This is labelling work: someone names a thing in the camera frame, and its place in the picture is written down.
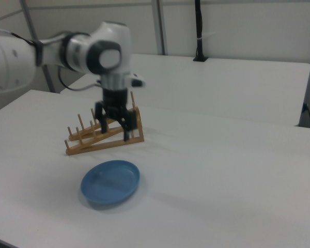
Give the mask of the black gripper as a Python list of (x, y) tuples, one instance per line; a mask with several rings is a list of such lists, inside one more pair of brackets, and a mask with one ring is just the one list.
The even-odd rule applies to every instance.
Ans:
[(103, 101), (95, 104), (95, 118), (101, 126), (101, 133), (107, 132), (107, 116), (110, 119), (118, 120), (123, 128), (123, 140), (130, 138), (130, 132), (137, 129), (136, 111), (127, 110), (128, 90), (103, 89)]

